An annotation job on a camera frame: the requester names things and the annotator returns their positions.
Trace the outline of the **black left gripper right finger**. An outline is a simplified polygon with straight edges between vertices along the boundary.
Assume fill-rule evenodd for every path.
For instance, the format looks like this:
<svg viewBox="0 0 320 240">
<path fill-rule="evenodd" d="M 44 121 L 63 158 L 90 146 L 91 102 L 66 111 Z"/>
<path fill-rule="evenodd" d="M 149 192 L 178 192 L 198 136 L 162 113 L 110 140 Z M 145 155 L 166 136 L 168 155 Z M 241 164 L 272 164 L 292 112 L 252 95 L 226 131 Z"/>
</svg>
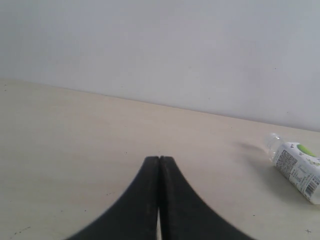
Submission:
<svg viewBox="0 0 320 240">
<path fill-rule="evenodd" d="M 170 156 L 159 160 L 158 209 L 163 240 L 252 239 L 200 198 Z"/>
</svg>

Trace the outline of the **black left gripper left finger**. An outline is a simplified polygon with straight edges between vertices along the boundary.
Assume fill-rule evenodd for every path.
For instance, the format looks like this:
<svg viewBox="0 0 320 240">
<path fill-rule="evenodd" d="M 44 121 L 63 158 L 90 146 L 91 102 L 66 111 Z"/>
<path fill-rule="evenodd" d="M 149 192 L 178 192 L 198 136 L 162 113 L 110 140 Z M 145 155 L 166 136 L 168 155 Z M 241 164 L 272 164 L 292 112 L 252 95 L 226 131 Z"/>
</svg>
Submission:
<svg viewBox="0 0 320 240">
<path fill-rule="evenodd" d="M 156 240 L 158 156 L 143 161 L 134 180 L 115 203 L 70 240 Z"/>
</svg>

